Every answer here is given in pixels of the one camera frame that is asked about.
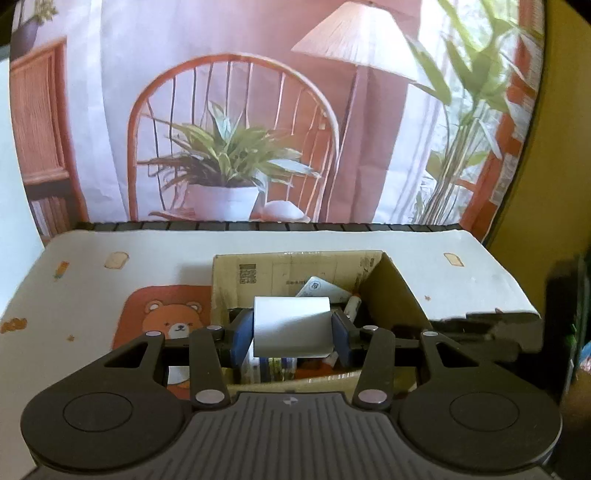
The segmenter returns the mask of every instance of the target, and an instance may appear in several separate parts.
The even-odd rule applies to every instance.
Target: wooden cabinet
[[[12,127],[29,205],[44,241],[87,221],[66,99],[66,39],[10,66]]]

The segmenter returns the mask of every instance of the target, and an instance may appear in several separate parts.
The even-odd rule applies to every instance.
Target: qr code
[[[256,264],[238,265],[240,283],[256,283]]]

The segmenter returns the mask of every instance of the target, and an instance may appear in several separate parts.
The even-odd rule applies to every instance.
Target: wooden chair
[[[233,121],[240,117],[247,128],[256,125],[292,134],[290,146],[303,153],[301,162],[319,172],[320,178],[294,176],[291,186],[270,183],[264,200],[289,200],[317,221],[327,181],[334,178],[334,172],[329,173],[336,169],[338,158],[339,126],[335,113],[318,88],[299,72],[265,57],[232,53],[199,57],[173,67],[159,75],[138,97],[128,128],[131,220],[147,215],[168,220],[203,220],[195,218],[193,209],[183,206],[182,184],[163,191],[162,173],[154,174],[155,167],[138,162],[179,151],[170,140],[172,127],[154,118],[210,130],[210,100],[221,105]],[[154,199],[149,208],[143,208],[142,215],[138,213],[138,189],[144,199]]]

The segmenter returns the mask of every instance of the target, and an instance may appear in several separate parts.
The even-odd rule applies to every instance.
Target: white table
[[[34,466],[20,435],[26,403],[110,350],[135,290],[211,285],[216,254],[352,249],[385,251],[431,320],[495,309],[535,312],[515,279],[463,231],[69,232],[49,244],[4,315],[4,321],[26,318],[27,327],[0,335],[0,478],[20,479]],[[116,251],[127,252],[128,262],[121,270],[105,268]],[[464,267],[452,266],[446,252]],[[70,265],[55,280],[62,261]]]

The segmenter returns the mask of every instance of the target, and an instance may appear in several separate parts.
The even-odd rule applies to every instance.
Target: white card
[[[255,297],[254,355],[324,357],[333,351],[328,297]]]
[[[296,297],[328,297],[331,303],[347,303],[351,294],[318,277],[310,277]]]

